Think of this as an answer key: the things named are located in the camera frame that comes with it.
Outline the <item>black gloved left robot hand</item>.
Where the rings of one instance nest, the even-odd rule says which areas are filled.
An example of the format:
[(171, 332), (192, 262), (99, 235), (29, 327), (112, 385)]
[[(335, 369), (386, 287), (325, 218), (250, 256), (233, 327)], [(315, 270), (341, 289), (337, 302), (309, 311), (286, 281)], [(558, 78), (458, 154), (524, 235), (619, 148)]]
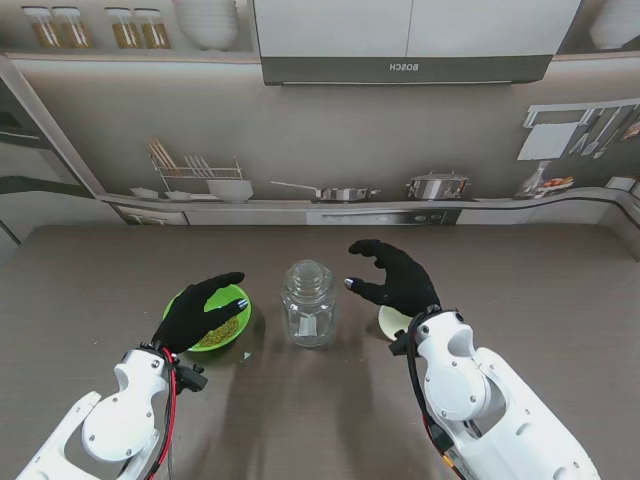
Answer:
[(183, 353), (196, 345), (209, 331), (247, 308), (248, 301), (240, 299), (205, 311), (207, 301), (218, 290), (237, 285), (244, 278), (242, 272), (230, 272), (189, 285), (173, 300), (151, 343), (165, 347), (173, 354)]

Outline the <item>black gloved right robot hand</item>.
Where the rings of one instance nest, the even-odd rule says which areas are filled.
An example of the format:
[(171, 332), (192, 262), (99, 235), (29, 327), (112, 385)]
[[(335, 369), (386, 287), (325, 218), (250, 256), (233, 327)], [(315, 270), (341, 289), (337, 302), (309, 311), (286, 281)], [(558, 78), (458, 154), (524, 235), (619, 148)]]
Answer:
[(442, 310), (441, 301), (426, 270), (405, 251), (376, 239), (354, 242), (352, 255), (374, 258), (374, 265), (385, 272), (383, 284), (348, 277), (348, 290), (379, 306), (395, 309), (403, 315), (432, 314)]

